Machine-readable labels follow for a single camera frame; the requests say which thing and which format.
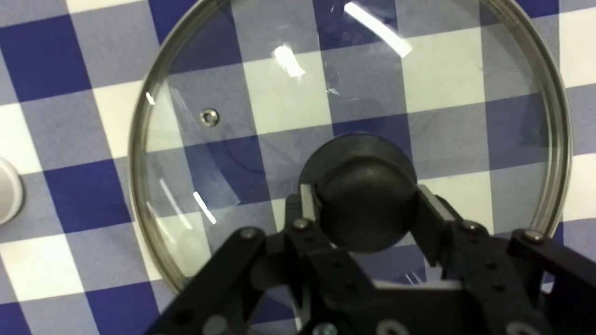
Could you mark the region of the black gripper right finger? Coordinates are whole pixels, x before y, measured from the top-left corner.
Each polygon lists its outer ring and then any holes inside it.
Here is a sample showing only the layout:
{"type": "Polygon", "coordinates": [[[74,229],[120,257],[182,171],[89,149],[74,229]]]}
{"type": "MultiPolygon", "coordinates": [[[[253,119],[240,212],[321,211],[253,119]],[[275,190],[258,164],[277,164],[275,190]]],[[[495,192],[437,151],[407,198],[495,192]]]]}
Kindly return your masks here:
{"type": "Polygon", "coordinates": [[[420,186],[413,238],[478,305],[483,335],[596,335],[596,263],[532,229],[508,240],[420,186]]]}

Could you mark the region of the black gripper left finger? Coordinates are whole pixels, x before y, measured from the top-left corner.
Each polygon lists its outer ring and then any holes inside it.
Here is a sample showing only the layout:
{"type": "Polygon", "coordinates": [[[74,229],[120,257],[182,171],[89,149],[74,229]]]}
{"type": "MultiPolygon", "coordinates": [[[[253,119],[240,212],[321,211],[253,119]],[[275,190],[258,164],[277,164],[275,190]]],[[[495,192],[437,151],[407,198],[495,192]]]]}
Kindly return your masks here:
{"type": "Polygon", "coordinates": [[[353,259],[329,244],[314,220],[303,218],[310,196],[286,199],[280,233],[236,229],[146,335],[247,335],[266,292],[286,287],[301,322],[299,335],[372,335],[372,283],[353,259]]]}

